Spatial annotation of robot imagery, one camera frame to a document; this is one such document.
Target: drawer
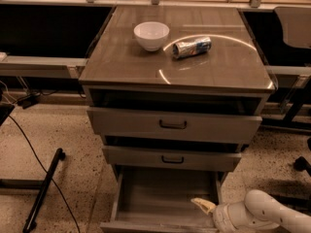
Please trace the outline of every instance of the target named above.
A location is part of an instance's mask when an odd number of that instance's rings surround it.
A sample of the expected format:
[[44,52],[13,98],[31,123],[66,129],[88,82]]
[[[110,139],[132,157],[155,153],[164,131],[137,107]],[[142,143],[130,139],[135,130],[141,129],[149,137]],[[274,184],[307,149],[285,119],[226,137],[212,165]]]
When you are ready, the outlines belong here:
[[106,161],[112,165],[214,172],[232,172],[241,159],[241,153],[149,150],[110,146],[104,147],[104,153]]
[[89,108],[95,134],[214,143],[250,144],[260,116],[204,115]]
[[193,205],[200,197],[221,203],[214,172],[123,167],[107,232],[216,233],[211,216]]

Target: dresser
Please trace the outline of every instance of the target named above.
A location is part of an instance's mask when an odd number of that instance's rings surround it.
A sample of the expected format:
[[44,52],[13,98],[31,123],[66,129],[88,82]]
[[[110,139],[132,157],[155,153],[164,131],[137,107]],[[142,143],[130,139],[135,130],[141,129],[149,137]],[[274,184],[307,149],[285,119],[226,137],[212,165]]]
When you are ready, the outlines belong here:
[[[133,28],[153,20],[170,34],[147,52]],[[209,52],[173,58],[174,42],[200,36],[211,38]],[[79,81],[119,184],[103,231],[217,232],[190,199],[223,202],[222,183],[274,91],[238,11],[117,6]]]

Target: black cable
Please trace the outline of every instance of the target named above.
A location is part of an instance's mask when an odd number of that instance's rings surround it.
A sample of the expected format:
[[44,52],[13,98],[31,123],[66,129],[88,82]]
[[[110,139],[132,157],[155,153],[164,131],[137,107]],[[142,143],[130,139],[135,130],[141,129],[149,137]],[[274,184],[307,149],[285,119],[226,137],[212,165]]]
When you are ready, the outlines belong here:
[[[22,130],[22,128],[19,126],[19,124],[16,122],[16,120],[15,120],[14,118],[12,118],[11,116],[9,116],[9,118],[17,125],[18,129],[20,130],[20,132],[22,133],[22,135],[24,136],[24,138],[25,138],[26,141],[28,142],[28,144],[29,144],[29,146],[30,146],[30,148],[31,148],[31,150],[32,150],[32,152],[33,152],[33,154],[35,155],[35,157],[36,157],[36,159],[38,160],[38,162],[39,162],[40,166],[42,167],[42,169],[43,169],[46,173],[48,173],[48,171],[47,171],[46,168],[43,166],[41,160],[39,159],[39,157],[38,157],[36,151],[35,151],[34,148],[32,147],[32,145],[31,145],[31,143],[30,143],[28,137],[26,136],[26,134],[24,133],[24,131]],[[54,179],[52,179],[52,182],[54,183],[54,185],[55,185],[56,188],[58,189],[58,192],[59,192],[59,194],[61,195],[63,201],[65,202],[65,204],[66,204],[66,206],[67,206],[67,209],[68,209],[68,211],[69,211],[71,217],[74,219],[78,232],[81,233],[80,227],[79,227],[79,225],[78,225],[78,222],[77,222],[75,216],[73,215],[73,213],[72,213],[72,211],[71,211],[71,209],[70,209],[70,207],[69,207],[69,205],[68,205],[68,203],[67,203],[67,200],[66,200],[64,194],[62,193],[61,189],[59,188],[58,184],[55,182]]]

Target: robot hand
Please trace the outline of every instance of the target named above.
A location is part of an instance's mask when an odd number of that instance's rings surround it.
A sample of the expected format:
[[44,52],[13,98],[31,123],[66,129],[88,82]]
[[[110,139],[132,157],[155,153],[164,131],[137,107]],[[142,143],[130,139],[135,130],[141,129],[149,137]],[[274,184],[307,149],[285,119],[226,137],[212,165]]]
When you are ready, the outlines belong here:
[[215,226],[222,233],[239,228],[273,229],[282,225],[292,233],[311,232],[311,217],[283,206],[267,193],[249,191],[244,201],[216,206],[210,201],[194,198],[192,203],[205,214],[212,213]]

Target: can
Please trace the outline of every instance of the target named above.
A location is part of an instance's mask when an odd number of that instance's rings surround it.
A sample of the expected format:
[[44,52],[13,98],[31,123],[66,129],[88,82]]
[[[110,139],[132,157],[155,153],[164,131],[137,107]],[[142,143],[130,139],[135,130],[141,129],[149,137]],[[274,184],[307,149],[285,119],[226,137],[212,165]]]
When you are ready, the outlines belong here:
[[178,42],[173,45],[173,56],[175,58],[185,58],[208,51],[212,47],[210,37],[195,38],[191,42]]

